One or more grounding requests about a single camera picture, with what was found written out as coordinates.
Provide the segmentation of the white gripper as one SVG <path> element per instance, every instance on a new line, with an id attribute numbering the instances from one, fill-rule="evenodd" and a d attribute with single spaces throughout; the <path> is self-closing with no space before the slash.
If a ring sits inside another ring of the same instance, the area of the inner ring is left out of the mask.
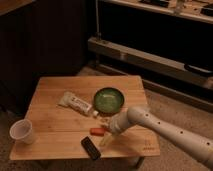
<path id="1" fill-rule="evenodd" d="M 109 127 L 112 134 L 118 135 L 129 128 L 129 121 L 126 113 L 119 113 L 109 118 L 101 118 L 101 125 L 105 128 Z M 108 145 L 113 140 L 113 135 L 107 133 L 99 143 L 100 147 Z"/>

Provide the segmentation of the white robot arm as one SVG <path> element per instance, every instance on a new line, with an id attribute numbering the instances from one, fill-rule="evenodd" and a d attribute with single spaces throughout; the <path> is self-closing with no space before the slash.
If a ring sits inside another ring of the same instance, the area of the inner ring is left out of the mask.
<path id="1" fill-rule="evenodd" d="M 161 120 L 145 105 L 132 106 L 126 112 L 115 114 L 107 128 L 112 136 L 117 136 L 135 125 L 156 132 L 213 171 L 213 140 Z"/>

